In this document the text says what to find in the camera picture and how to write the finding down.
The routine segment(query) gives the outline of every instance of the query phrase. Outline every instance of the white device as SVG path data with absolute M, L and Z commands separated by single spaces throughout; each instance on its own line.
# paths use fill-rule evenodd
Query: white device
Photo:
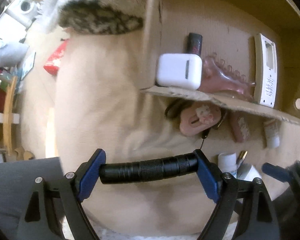
M 159 58 L 157 83 L 162 87 L 196 90 L 201 84 L 202 60 L 195 54 L 162 54 Z
M 260 105 L 273 108 L 277 90 L 277 51 L 275 43 L 261 33 L 254 36 L 256 45 L 256 87 L 254 98 Z
M 15 0 L 6 10 L 6 13 L 17 20 L 26 28 L 29 28 L 35 19 L 38 7 L 30 0 Z
M 0 39 L 5 42 L 20 41 L 26 35 L 26 27 L 17 20 L 6 13 L 0 16 Z

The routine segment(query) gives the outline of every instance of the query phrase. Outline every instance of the pink bottle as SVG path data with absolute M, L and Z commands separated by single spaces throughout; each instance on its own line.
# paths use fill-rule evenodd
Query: pink bottle
M 230 112 L 229 122 L 236 142 L 245 142 L 249 136 L 250 131 L 245 117 L 241 112 Z
M 185 136 L 196 135 L 221 119 L 220 107 L 210 102 L 194 102 L 180 114 L 180 131 Z

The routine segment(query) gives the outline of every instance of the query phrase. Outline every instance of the white bag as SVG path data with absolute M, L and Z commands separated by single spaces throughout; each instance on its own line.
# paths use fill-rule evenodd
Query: white bag
M 13 67 L 26 55 L 29 46 L 20 42 L 0 42 L 0 67 Z

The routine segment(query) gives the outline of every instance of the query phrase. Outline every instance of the cardboard box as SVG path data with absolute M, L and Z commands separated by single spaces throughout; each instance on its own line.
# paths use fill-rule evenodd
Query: cardboard box
M 300 11 L 292 0 L 148 0 L 143 65 L 139 88 L 144 92 L 196 101 L 276 118 L 300 125 Z M 200 91 L 158 87 L 155 76 L 163 53 L 183 53 L 189 32 L 203 36 L 202 58 L 218 54 L 233 69 L 255 80 L 254 35 L 276 43 L 278 85 L 274 109 Z

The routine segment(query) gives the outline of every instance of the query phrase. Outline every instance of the black tube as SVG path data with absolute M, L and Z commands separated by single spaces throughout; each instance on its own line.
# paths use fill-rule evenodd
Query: black tube
M 189 33 L 186 53 L 201 57 L 202 36 L 198 33 Z
M 197 169 L 195 154 L 188 153 L 141 162 L 103 164 L 99 177 L 103 184 L 145 182 L 182 176 Z

